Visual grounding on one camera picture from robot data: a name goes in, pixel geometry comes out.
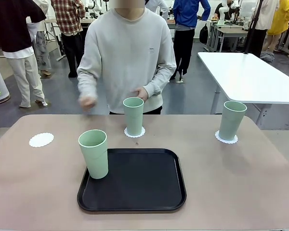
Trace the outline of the person's right hand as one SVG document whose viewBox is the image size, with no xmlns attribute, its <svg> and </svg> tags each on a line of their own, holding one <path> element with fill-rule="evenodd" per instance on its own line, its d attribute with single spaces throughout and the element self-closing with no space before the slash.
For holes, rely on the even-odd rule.
<svg viewBox="0 0 289 231">
<path fill-rule="evenodd" d="M 79 104 L 81 106 L 81 108 L 83 109 L 83 111 L 89 111 L 91 110 L 93 107 L 95 107 L 97 103 L 97 99 L 95 97 L 80 97 L 79 98 Z"/>
</svg>

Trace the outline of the person's left hand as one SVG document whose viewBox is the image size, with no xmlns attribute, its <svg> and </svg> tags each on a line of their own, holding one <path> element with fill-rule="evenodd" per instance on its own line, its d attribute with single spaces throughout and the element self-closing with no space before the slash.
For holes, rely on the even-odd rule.
<svg viewBox="0 0 289 231">
<path fill-rule="evenodd" d="M 148 93 L 144 87 L 139 87 L 132 91 L 137 98 L 142 99 L 144 102 L 148 100 Z"/>
</svg>

